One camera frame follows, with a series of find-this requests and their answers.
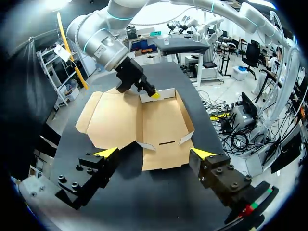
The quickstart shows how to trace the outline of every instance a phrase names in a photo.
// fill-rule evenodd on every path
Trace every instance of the computer screen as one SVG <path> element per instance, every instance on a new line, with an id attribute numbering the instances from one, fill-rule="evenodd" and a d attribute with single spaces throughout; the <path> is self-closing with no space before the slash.
<path id="1" fill-rule="evenodd" d="M 223 30 L 222 32 L 223 32 L 223 34 L 222 34 L 223 37 L 228 37 L 228 32 L 227 31 Z"/>
<path id="2" fill-rule="evenodd" d="M 207 32 L 208 32 L 209 35 L 212 35 L 212 34 L 215 33 L 215 30 L 213 30 L 213 29 L 207 29 Z"/>

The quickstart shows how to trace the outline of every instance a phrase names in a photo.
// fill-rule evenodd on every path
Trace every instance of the unfolded cardboard box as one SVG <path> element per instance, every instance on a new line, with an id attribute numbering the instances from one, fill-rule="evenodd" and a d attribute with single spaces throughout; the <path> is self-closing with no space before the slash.
<path id="1" fill-rule="evenodd" d="M 143 148 L 142 170 L 180 167 L 193 147 L 193 123 L 175 89 L 158 93 L 159 100 L 116 89 L 94 92 L 76 128 L 97 148 L 122 149 L 136 141 Z"/>

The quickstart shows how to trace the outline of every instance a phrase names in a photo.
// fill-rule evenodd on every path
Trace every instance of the cardboard box slot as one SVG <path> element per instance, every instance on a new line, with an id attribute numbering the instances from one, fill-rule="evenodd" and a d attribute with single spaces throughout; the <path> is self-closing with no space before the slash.
<path id="1" fill-rule="evenodd" d="M 175 141 L 170 141 L 170 142 L 166 142 L 166 143 L 160 143 L 159 145 L 164 145 L 164 144 L 169 144 L 169 143 L 175 143 Z"/>

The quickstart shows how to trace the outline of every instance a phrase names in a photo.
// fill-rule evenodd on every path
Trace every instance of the black curtain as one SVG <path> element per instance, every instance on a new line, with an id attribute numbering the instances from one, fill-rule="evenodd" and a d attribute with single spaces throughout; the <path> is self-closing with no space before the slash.
<path id="1" fill-rule="evenodd" d="M 1 161 L 13 177 L 23 180 L 57 93 L 39 64 L 34 41 L 1 63 Z"/>

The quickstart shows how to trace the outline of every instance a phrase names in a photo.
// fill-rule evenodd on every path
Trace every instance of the ceiling light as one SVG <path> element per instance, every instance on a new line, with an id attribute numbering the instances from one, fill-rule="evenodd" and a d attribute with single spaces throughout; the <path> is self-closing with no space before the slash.
<path id="1" fill-rule="evenodd" d="M 259 5 L 263 5 L 263 6 L 268 6 L 271 7 L 273 9 L 277 9 L 272 3 L 268 2 L 268 1 L 264 1 L 264 0 L 247 0 L 251 3 L 255 3 L 255 4 L 259 4 Z"/>
<path id="2" fill-rule="evenodd" d="M 72 0 L 45 0 L 47 8 L 51 11 L 59 10 Z"/>

